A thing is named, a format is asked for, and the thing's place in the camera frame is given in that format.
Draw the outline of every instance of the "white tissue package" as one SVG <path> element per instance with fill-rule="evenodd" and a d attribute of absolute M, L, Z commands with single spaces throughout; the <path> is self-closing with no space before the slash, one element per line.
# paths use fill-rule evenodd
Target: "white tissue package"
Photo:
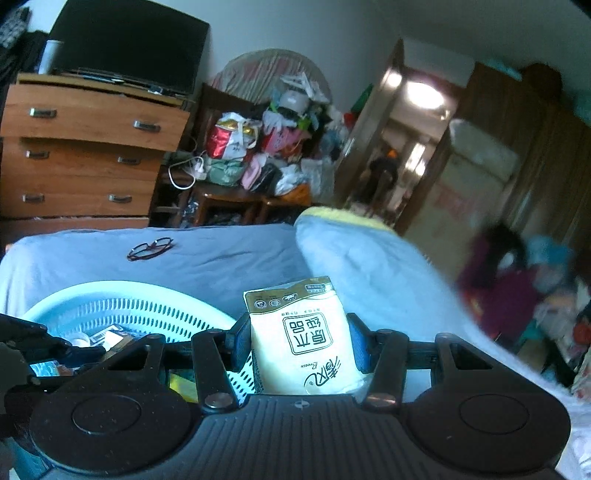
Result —
<path fill-rule="evenodd" d="M 349 325 L 329 277 L 244 294 L 266 394 L 326 395 L 363 385 Z"/>

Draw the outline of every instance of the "television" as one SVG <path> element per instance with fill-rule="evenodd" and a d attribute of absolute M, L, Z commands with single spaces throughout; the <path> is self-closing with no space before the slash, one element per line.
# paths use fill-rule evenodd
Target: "television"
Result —
<path fill-rule="evenodd" d="M 50 33 L 61 72 L 194 91 L 209 24 L 150 0 L 68 0 Z"/>

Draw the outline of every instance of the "chest of drawers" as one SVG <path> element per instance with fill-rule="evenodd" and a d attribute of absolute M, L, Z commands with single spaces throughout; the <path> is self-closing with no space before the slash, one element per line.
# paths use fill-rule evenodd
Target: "chest of drawers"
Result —
<path fill-rule="evenodd" d="M 47 233 L 76 228 L 77 220 L 92 228 L 91 219 L 101 229 L 148 225 L 161 161 L 177 149 L 189 113 L 94 84 L 10 87 L 0 127 L 0 231 L 4 224 Z"/>

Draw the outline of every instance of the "square logo on package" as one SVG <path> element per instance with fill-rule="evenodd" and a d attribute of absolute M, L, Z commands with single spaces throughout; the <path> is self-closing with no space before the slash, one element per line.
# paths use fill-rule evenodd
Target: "square logo on package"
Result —
<path fill-rule="evenodd" d="M 326 318 L 320 312 L 283 317 L 283 327 L 294 355 L 322 350 L 333 343 Z"/>

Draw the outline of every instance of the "metal drawer handle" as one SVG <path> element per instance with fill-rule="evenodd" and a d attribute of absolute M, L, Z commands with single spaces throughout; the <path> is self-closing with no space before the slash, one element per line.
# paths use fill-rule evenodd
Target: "metal drawer handle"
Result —
<path fill-rule="evenodd" d="M 126 195 L 124 197 L 119 197 L 113 194 L 109 195 L 109 201 L 114 203 L 131 203 L 131 200 L 131 195 Z"/>
<path fill-rule="evenodd" d="M 27 150 L 25 153 L 27 158 L 32 158 L 33 160 L 45 160 L 49 158 L 49 152 L 33 152 L 31 150 Z"/>
<path fill-rule="evenodd" d="M 136 120 L 134 122 L 134 128 L 137 128 L 138 130 L 143 130 L 145 132 L 152 132 L 155 134 L 160 132 L 160 125 L 148 124 L 146 122 L 141 122 L 140 120 Z"/>
<path fill-rule="evenodd" d="M 43 108 L 31 108 L 29 115 L 34 118 L 55 118 L 57 110 L 48 110 Z"/>
<path fill-rule="evenodd" d="M 22 201 L 25 203 L 43 203 L 45 202 L 45 195 L 42 193 L 37 193 L 35 195 L 26 193 L 22 196 Z"/>
<path fill-rule="evenodd" d="M 124 165 L 139 165 L 140 163 L 142 163 L 142 161 L 139 158 L 124 158 L 124 157 L 119 157 L 117 159 L 118 163 L 122 163 Z"/>

